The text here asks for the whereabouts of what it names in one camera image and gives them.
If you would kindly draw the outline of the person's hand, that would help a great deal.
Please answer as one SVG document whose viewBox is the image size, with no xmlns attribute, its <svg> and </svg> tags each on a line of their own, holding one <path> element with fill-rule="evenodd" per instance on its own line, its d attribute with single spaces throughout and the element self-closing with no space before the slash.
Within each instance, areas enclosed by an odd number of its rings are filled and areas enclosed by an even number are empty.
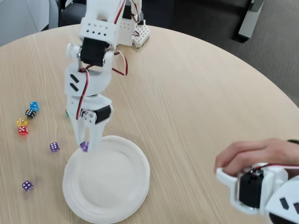
<svg viewBox="0 0 299 224">
<path fill-rule="evenodd" d="M 216 156 L 214 171 L 222 168 L 225 173 L 234 176 L 262 162 L 298 165 L 299 145 L 277 138 L 234 142 Z"/>
</svg>

